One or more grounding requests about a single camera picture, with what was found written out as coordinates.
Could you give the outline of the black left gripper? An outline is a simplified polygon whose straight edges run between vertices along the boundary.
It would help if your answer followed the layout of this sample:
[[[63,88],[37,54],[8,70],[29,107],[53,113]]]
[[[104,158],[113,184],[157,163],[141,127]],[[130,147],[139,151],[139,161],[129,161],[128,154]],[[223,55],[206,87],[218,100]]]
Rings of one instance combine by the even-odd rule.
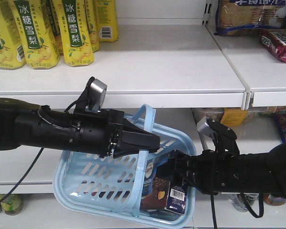
[[[75,152],[97,154],[101,158],[110,156],[116,147],[120,129],[121,143],[115,148],[113,157],[138,154],[140,150],[151,153],[160,148],[160,137],[138,128],[126,118],[124,112],[110,109],[101,112],[75,112],[75,132],[72,150]]]

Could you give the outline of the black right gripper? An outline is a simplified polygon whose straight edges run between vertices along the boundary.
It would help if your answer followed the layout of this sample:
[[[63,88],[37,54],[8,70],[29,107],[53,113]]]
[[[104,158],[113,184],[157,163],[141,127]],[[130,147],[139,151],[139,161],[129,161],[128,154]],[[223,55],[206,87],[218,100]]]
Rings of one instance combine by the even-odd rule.
[[[225,192],[221,180],[224,159],[212,150],[203,151],[198,156],[190,156],[180,150],[173,150],[167,161],[158,166],[156,176],[180,185],[185,182],[203,194]]]

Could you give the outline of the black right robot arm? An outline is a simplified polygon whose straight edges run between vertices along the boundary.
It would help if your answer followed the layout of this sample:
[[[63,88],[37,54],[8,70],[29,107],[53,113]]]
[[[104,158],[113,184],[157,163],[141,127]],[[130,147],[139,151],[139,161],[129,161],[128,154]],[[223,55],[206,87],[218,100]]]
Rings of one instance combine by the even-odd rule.
[[[156,169],[158,178],[186,182],[204,194],[258,193],[286,199],[286,143],[269,152],[219,157],[212,150],[190,156],[180,150]]]

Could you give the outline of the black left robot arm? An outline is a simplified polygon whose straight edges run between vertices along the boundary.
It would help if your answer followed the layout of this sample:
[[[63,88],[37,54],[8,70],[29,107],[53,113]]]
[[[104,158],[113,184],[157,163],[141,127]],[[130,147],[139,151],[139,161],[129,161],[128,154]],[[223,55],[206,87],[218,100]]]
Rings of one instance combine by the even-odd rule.
[[[160,148],[160,137],[135,126],[124,112],[85,111],[79,105],[71,114],[48,105],[0,98],[0,151],[34,146],[119,158],[150,153]]]

